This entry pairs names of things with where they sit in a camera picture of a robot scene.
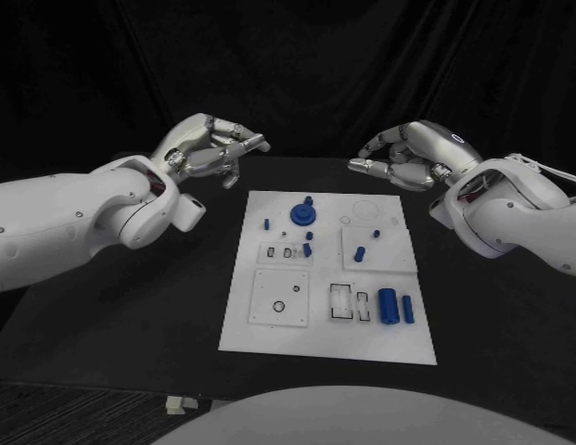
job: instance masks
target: white board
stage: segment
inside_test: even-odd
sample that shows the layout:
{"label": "white board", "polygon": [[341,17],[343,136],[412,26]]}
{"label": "white board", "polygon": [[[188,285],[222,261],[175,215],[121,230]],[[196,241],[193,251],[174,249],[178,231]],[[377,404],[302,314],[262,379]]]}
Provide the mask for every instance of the white board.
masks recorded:
{"label": "white board", "polygon": [[[304,202],[305,196],[312,197],[317,219],[309,226],[301,227],[291,221],[289,211]],[[269,219],[268,231],[263,229],[265,219]],[[402,247],[402,243],[396,241],[405,240],[412,246],[399,197],[250,191],[219,349],[377,362],[436,364],[418,275],[415,272],[393,273],[364,270],[361,267],[357,270],[344,268],[344,257],[348,255],[343,248],[344,227],[361,227],[367,234],[379,229],[384,234],[379,241],[380,255],[387,252],[383,248],[386,243],[396,243],[392,248],[397,252],[397,261],[405,258],[405,264],[415,265],[413,270],[416,270],[412,249]],[[307,232],[314,234],[311,240],[305,239]],[[347,232],[351,236],[361,236],[357,230]],[[260,251],[266,252],[269,246],[286,243],[309,244],[312,253],[307,259],[311,259],[311,265],[304,262],[259,262]],[[258,272],[265,270],[307,273],[305,326],[273,324],[272,321],[268,324],[250,323],[250,313],[255,311],[253,282]],[[350,285],[351,320],[330,317],[333,284]],[[377,293],[384,287],[393,288],[397,292],[400,312],[397,324],[380,322]],[[366,303],[357,300],[360,292],[367,294]],[[403,295],[412,298],[413,324],[403,322],[400,310]],[[360,322],[358,312],[366,311],[370,313],[370,321]]]}

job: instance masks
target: white round surface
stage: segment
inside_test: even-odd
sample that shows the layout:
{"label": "white round surface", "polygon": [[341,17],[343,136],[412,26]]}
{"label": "white round surface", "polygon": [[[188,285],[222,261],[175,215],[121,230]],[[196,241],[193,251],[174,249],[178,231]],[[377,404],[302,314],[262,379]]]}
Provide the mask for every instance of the white round surface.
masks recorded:
{"label": "white round surface", "polygon": [[286,389],[240,400],[196,418],[155,445],[187,443],[570,445],[472,405],[367,387]]}

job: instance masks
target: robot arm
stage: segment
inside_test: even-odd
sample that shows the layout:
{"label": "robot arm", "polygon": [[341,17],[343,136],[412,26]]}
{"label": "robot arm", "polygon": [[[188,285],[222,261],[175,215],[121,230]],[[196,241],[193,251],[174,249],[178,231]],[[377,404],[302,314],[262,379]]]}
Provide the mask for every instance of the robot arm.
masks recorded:
{"label": "robot arm", "polygon": [[[389,144],[392,165],[364,159]],[[382,132],[347,167],[413,191],[445,183],[449,189],[430,205],[430,216],[465,245],[487,258],[521,246],[576,276],[576,197],[541,170],[575,183],[576,176],[517,154],[482,161],[465,141],[428,121]]]}
{"label": "robot arm", "polygon": [[190,177],[237,179],[237,158],[269,150],[262,134],[204,114],[167,133],[151,158],[132,156],[89,174],[0,184],[0,291],[83,265],[114,244],[142,248],[168,225],[187,232],[204,207],[177,185]]}

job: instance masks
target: blue block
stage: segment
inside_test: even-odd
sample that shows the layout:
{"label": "blue block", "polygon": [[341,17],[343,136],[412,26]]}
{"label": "blue block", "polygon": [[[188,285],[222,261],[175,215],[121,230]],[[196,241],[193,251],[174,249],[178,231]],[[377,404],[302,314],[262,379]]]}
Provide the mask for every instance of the blue block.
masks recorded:
{"label": "blue block", "polygon": [[379,289],[379,312],[383,324],[399,322],[397,294],[394,289]]}
{"label": "blue block", "polygon": [[400,306],[403,307],[403,320],[407,324],[415,322],[415,314],[412,313],[412,299],[409,295],[400,297]]}
{"label": "blue block", "polygon": [[354,261],[361,262],[364,255],[364,247],[357,247],[357,253],[354,254]]}

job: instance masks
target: cable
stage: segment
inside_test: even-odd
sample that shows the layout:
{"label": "cable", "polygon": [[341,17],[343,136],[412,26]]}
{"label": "cable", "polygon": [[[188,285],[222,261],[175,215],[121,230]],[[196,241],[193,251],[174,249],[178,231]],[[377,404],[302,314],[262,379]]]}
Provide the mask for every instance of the cable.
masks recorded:
{"label": "cable", "polygon": [[560,178],[567,179],[570,182],[576,183],[576,176],[570,173],[562,172],[557,169],[553,169],[552,167],[549,167],[547,165],[541,164],[540,162],[537,162],[536,160],[527,158],[526,156],[523,156],[520,153],[511,153],[505,159],[508,160],[514,160],[520,163],[527,163],[530,164],[530,166],[536,166],[539,168],[541,168],[543,170],[546,170],[546,172],[554,174],[556,176],[559,176]]}

